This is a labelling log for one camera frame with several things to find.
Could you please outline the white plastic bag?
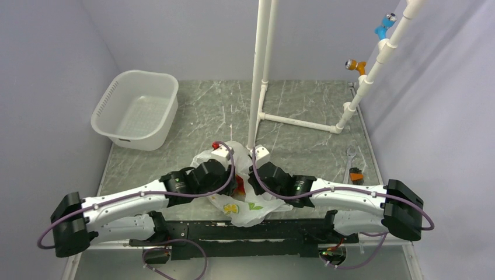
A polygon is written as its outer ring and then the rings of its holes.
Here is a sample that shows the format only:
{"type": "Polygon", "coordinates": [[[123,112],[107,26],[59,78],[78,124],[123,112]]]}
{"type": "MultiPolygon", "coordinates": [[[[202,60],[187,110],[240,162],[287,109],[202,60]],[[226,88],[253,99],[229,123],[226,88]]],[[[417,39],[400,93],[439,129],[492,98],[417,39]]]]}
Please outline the white plastic bag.
{"type": "Polygon", "coordinates": [[[248,182],[249,167],[252,166],[248,150],[236,141],[227,141],[226,144],[234,151],[235,175],[244,179],[246,195],[214,194],[207,197],[209,202],[227,216],[233,225],[245,228],[260,224],[272,212],[291,211],[293,206],[281,199],[266,192],[262,195],[254,193],[248,182]]]}

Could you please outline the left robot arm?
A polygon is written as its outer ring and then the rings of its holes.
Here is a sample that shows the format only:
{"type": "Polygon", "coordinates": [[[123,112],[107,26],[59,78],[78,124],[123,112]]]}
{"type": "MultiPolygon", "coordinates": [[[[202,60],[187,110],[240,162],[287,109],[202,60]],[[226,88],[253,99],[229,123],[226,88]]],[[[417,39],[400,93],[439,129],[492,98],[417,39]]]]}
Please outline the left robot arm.
{"type": "Polygon", "coordinates": [[[50,218],[52,249],[57,257],[64,258],[109,241],[129,240],[132,246],[162,244],[173,237],[162,209],[231,193],[235,187],[235,166],[210,159],[105,197],[81,198],[78,192],[70,193],[50,218]]]}

